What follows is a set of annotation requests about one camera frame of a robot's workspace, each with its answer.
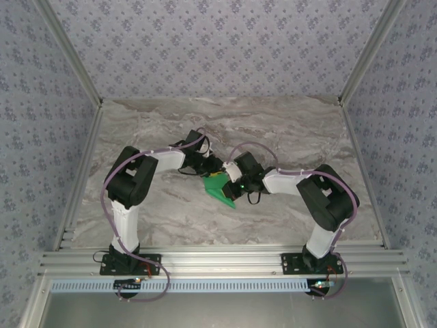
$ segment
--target green object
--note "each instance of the green object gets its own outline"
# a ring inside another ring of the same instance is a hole
[[[229,178],[226,174],[217,174],[215,176],[203,177],[203,183],[205,184],[206,193],[210,194],[212,197],[220,200],[232,208],[235,208],[234,201],[225,196],[222,192],[222,188],[226,185],[226,182],[229,181]]]

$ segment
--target wall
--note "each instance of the wall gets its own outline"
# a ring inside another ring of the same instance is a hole
[[[103,97],[342,90],[386,0],[50,0]]]
[[[390,242],[437,327],[437,3],[407,2],[348,105]]]
[[[31,0],[0,1],[0,30],[0,327],[16,327],[94,108]]]

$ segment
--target robotic arm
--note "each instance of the robotic arm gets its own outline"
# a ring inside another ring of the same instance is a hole
[[[191,131],[186,140],[172,146],[189,144],[201,136],[201,133]],[[216,172],[225,174],[227,182],[223,185],[222,192],[224,197],[232,201],[245,193],[248,196],[251,193],[300,195],[316,225],[303,247],[299,263],[295,265],[304,267],[311,273],[322,272],[327,263],[333,260],[330,249],[339,226],[353,211],[352,201],[345,190],[337,183],[315,174],[288,176],[281,174],[274,167],[264,169],[250,152],[244,152],[232,162],[224,163],[211,151],[209,140],[206,141],[207,144],[199,142],[182,150],[168,150],[141,156],[127,164],[110,181],[107,190],[112,201],[114,221],[121,242],[127,250],[134,254],[139,253],[138,205],[145,199],[154,174],[169,169],[180,170],[190,167],[199,176],[209,176]],[[132,146],[124,148],[109,174],[126,159],[138,153],[139,150]],[[316,171],[325,172],[342,181],[329,165],[321,165]],[[353,195],[359,205],[357,196],[354,193]],[[109,254],[117,272],[132,273],[138,265],[137,260],[124,253],[115,236]]]

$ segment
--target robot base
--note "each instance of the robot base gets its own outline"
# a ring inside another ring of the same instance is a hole
[[[139,246],[133,251],[133,254],[161,263],[162,256],[160,254],[139,254]],[[100,265],[100,275],[135,275],[143,277],[144,275],[159,275],[159,270],[157,266],[120,253],[112,245],[109,246],[109,254],[103,255]]]
[[[329,268],[335,270],[338,275],[341,275],[343,265],[338,257],[332,254],[326,254],[323,258],[318,260],[318,265],[311,268],[304,262],[303,253],[284,253],[281,254],[282,272],[284,275],[328,275],[333,272]]]

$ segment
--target marble tabletop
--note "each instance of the marble tabletop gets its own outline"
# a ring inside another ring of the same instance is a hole
[[[381,239],[378,224],[338,105],[305,96],[106,100],[73,247],[108,247],[112,231],[99,195],[104,177],[121,150],[173,144],[203,126],[222,159],[243,141],[271,148],[284,169],[331,165],[361,201],[342,240]],[[267,167],[273,157],[247,146]],[[232,209],[206,194],[201,178],[164,172],[154,177],[139,210],[139,239],[146,245],[304,244],[314,220],[293,195],[263,195],[258,205],[245,197]]]

